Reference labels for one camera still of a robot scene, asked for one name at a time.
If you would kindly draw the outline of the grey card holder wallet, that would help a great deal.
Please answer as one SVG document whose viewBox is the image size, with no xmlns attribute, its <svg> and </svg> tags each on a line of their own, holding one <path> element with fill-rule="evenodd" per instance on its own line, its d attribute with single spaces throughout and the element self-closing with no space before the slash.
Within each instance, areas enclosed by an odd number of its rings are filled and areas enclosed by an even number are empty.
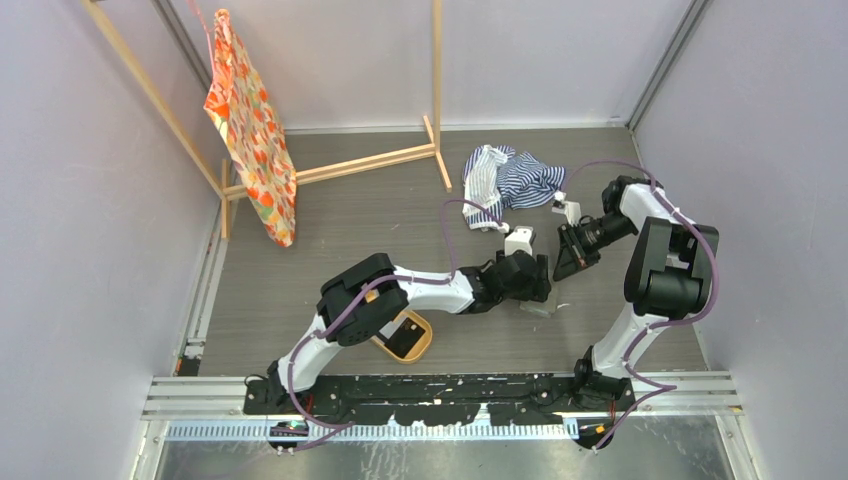
<svg viewBox="0 0 848 480">
<path fill-rule="evenodd" d="M 553 285 L 544 301 L 520 301 L 519 308 L 528 314 L 551 318 L 558 309 L 558 287 Z"/>
</svg>

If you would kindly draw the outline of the orange oval tray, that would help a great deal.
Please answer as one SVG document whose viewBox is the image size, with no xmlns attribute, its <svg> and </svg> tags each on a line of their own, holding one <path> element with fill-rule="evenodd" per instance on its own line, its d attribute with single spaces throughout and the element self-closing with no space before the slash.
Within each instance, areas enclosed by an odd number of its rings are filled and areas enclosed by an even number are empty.
<svg viewBox="0 0 848 480">
<path fill-rule="evenodd" d="M 413 364 L 429 349 L 432 339 L 430 323 L 417 312 L 405 310 L 370 341 L 398 363 Z"/>
</svg>

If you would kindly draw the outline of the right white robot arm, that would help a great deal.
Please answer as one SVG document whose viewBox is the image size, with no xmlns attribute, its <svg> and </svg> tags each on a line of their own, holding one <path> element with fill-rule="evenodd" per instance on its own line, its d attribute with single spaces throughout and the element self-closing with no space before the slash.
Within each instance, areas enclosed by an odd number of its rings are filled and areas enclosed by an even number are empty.
<svg viewBox="0 0 848 480">
<path fill-rule="evenodd" d="M 603 248 L 637 238 L 623 281 L 625 306 L 608 333 L 574 368 L 571 397 L 596 410 L 627 396 L 630 367 L 671 324 L 704 312 L 714 280 L 719 231 L 693 222 L 661 185 L 620 176 L 601 195 L 604 214 L 570 220 L 558 229 L 556 281 L 587 270 Z"/>
</svg>

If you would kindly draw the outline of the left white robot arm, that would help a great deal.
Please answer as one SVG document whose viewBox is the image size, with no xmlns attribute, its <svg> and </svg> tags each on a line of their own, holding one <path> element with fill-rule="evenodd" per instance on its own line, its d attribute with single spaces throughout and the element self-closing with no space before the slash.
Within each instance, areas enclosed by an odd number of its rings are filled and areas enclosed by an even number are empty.
<svg viewBox="0 0 848 480">
<path fill-rule="evenodd" d="M 306 391 L 345 347 L 363 343 L 407 310 L 482 314 L 506 300 L 544 303 L 551 291 L 549 259 L 499 251 L 481 266 L 448 273 L 419 272 L 376 253 L 321 287 L 307 331 L 268 369 L 268 400 L 280 412 L 298 412 Z"/>
</svg>

